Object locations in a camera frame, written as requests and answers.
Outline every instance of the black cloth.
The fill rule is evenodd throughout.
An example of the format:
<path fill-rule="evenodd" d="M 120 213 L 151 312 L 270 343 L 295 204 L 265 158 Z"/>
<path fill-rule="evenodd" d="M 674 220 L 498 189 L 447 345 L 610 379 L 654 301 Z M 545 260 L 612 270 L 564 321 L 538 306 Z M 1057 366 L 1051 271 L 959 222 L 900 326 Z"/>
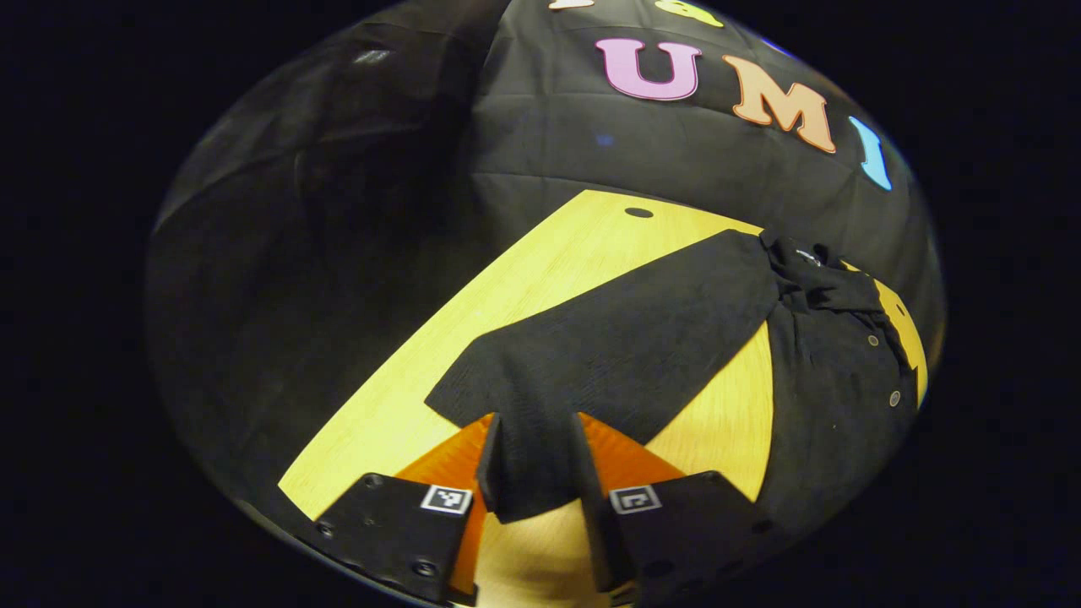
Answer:
<path fill-rule="evenodd" d="M 873 280 L 822 246 L 725 230 L 478 338 L 426 402 L 459 426 L 501 413 L 497 516 L 515 521 L 575 498 L 571 412 L 646 444 L 766 320 L 774 424 L 760 503 L 798 534 L 870 480 L 916 413 Z"/>

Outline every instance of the yellow wooden board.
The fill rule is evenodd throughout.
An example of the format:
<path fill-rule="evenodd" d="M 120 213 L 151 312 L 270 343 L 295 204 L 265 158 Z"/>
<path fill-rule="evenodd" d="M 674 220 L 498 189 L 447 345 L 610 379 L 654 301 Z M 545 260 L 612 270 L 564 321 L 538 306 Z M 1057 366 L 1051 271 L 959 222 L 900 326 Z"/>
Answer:
<path fill-rule="evenodd" d="M 628 208 L 653 216 L 630 215 Z M 473 339 L 726 229 L 761 233 L 688 207 L 583 191 L 489 265 L 387 359 L 301 452 L 279 487 L 315 519 L 364 473 L 401 471 L 457 433 L 424 399 Z M 903 319 L 915 335 L 910 319 Z M 646 448 L 686 473 L 720 471 L 757 499 L 770 454 L 772 378 L 763 323 Z M 593 590 L 589 564 L 578 501 L 507 525 L 489 514 L 476 577 L 478 606 L 608 606 L 606 596 Z"/>

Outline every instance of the black backdrop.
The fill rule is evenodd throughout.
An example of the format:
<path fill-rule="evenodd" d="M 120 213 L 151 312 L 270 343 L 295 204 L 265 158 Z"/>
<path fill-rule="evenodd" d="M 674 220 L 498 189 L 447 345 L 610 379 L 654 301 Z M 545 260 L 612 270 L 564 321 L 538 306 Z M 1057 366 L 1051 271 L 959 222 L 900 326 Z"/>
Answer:
<path fill-rule="evenodd" d="M 393 605 L 294 553 L 214 490 L 166 422 L 141 309 L 146 237 L 191 147 L 263 76 L 387 4 L 11 9 L 14 605 Z M 1077 590 L 1066 539 L 1077 450 L 1054 440 L 1076 397 L 1055 382 L 1073 373 L 1057 355 L 1073 315 L 1053 261 L 1068 253 L 1078 203 L 1055 182 L 1069 176 L 1055 162 L 1072 154 L 1072 35 L 1053 25 L 1076 23 L 1077 10 L 719 10 L 827 75 L 907 155 L 938 223 L 950 319 L 895 461 L 716 603 L 1065 604 Z"/>

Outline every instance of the pink letter u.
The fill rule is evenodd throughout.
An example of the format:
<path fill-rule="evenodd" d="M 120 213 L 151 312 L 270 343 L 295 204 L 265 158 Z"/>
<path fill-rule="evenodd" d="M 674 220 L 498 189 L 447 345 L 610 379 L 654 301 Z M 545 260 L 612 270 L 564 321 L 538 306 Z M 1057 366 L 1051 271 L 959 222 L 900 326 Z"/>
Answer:
<path fill-rule="evenodd" d="M 690 97 L 698 88 L 698 71 L 694 58 L 702 51 L 694 47 L 678 42 L 657 44 L 672 60 L 672 79 L 668 82 L 652 82 L 642 78 L 642 72 L 638 69 L 638 52 L 645 44 L 639 40 L 606 38 L 598 40 L 597 48 L 604 52 L 604 70 L 609 82 L 616 91 L 631 97 L 671 102 Z"/>

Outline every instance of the letter u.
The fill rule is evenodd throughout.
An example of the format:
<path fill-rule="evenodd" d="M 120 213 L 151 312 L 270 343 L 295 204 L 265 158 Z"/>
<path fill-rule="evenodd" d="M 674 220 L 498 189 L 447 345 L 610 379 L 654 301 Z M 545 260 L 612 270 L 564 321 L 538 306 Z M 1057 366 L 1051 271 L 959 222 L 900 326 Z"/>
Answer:
<path fill-rule="evenodd" d="M 640 40 L 606 38 L 597 41 L 604 52 L 604 71 L 616 91 L 631 97 L 672 102 L 690 97 L 698 89 L 698 70 L 694 58 L 702 51 L 678 42 L 662 42 L 657 48 L 668 53 L 672 61 L 672 79 L 653 82 L 642 78 L 638 68 L 638 52 L 645 48 Z"/>

